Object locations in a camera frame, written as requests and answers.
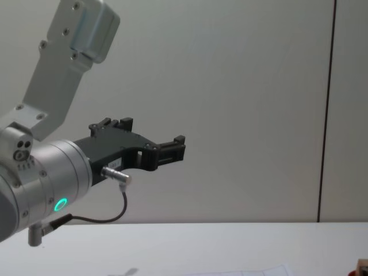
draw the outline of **white wall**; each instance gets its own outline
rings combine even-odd
[[[367,13],[367,1],[338,1],[321,221],[368,220]]]
[[[48,140],[128,116],[153,141],[187,136],[184,162],[128,171],[123,221],[316,221],[333,1],[108,3],[121,16],[112,49]],[[57,4],[0,2],[0,115],[24,95]],[[120,208],[106,181],[66,211]]]

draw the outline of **white table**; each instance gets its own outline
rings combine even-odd
[[[0,244],[0,257],[1,276],[163,276],[281,263],[295,276],[346,276],[368,258],[368,223],[73,225],[37,248],[18,233]]]

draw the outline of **bolt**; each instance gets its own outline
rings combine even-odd
[[[77,53],[73,53],[70,57],[71,60],[76,60],[78,58],[78,54]]]
[[[41,40],[40,42],[40,49],[44,49],[47,46],[47,42],[45,40]]]
[[[69,35],[69,28],[65,28],[63,30],[63,36],[67,36],[67,35]]]
[[[14,153],[14,160],[15,161],[22,161],[24,158],[24,153],[22,151],[16,151]]]
[[[45,171],[40,171],[40,176],[41,176],[41,177],[46,177],[46,176],[47,176],[47,172],[45,172]]]
[[[41,114],[38,114],[38,115],[37,115],[36,119],[37,119],[37,120],[42,120],[44,117],[45,117],[45,114],[42,114],[42,113],[41,113]]]
[[[79,4],[79,2],[75,2],[73,5],[73,10],[78,10],[80,6],[81,5]]]

